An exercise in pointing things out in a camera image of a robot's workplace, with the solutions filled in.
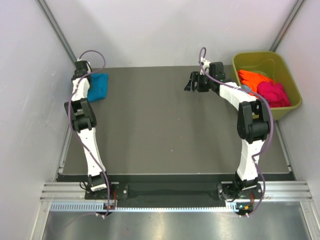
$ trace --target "orange cloth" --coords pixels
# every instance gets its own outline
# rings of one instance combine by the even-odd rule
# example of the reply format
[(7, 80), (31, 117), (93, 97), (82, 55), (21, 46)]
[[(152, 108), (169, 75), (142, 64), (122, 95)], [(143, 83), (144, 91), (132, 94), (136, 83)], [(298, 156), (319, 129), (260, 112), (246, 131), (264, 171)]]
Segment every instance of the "orange cloth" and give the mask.
[(258, 85), (262, 82), (267, 82), (272, 85), (276, 84), (273, 79), (268, 78), (267, 76), (264, 76), (260, 73), (251, 71), (239, 70), (238, 76), (240, 78), (240, 83), (243, 85), (247, 85), (249, 88), (251, 88), (251, 91), (255, 93), (258, 92)]

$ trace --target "pink cloth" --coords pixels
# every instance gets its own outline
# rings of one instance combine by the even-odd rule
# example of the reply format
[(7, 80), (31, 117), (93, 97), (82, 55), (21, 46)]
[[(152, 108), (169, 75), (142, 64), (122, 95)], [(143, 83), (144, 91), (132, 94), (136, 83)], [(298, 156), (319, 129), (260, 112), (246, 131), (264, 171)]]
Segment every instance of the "pink cloth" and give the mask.
[(290, 107), (289, 98), (281, 83), (273, 85), (270, 82), (261, 82), (257, 86), (257, 93), (264, 97), (271, 108)]

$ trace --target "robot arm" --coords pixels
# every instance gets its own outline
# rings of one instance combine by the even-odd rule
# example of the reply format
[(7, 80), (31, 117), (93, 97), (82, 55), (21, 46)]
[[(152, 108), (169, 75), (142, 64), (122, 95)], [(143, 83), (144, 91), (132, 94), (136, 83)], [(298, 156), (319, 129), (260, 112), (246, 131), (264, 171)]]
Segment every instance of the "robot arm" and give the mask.
[(192, 72), (185, 91), (200, 93), (214, 91), (226, 99), (238, 110), (237, 132), (242, 141), (240, 164), (235, 173), (233, 186), (240, 193), (254, 189), (258, 184), (258, 173), (255, 163), (258, 164), (259, 156), (253, 162), (252, 155), (261, 151), (262, 146), (270, 131), (269, 114), (263, 101), (246, 92), (239, 91), (237, 84), (226, 79), (222, 62), (209, 62), (201, 58), (201, 64), (210, 76), (228, 85), (222, 85), (210, 80), (205, 73)]
[[(101, 161), (98, 145), (96, 141), (96, 116), (88, 102), (88, 90), (91, 86), (91, 76), (81, 79), (87, 73), (91, 72), (90, 63), (81, 59), (75, 62), (76, 70), (72, 77), (73, 90), (76, 93), (71, 98), (71, 123), (72, 128), (76, 131), (80, 138), (85, 158), (88, 166), (88, 186), (91, 191), (99, 191), (107, 188), (104, 178), (106, 169)], [(64, 104), (65, 110), (68, 114), (68, 102)]]

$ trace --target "yellow plastic bin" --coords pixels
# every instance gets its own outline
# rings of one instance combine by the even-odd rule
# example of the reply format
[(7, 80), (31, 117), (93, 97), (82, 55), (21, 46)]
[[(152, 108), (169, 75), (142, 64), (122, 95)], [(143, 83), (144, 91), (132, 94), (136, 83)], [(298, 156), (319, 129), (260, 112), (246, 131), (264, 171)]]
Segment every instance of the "yellow plastic bin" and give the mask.
[(302, 103), (300, 92), (282, 57), (272, 51), (244, 52), (237, 54), (232, 60), (230, 77), (240, 86), (238, 70), (246, 70), (263, 74), (276, 83), (281, 83), (289, 98), (291, 106), (272, 107), (273, 120), (279, 120)]

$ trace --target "blue cloth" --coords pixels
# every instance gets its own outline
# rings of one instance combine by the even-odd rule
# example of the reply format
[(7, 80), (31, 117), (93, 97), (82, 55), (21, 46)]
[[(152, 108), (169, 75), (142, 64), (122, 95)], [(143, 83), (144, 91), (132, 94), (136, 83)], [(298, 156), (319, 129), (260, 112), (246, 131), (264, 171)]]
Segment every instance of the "blue cloth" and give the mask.
[(91, 88), (88, 90), (88, 101), (94, 102), (104, 99), (108, 91), (108, 78), (106, 73), (93, 73), (91, 75)]

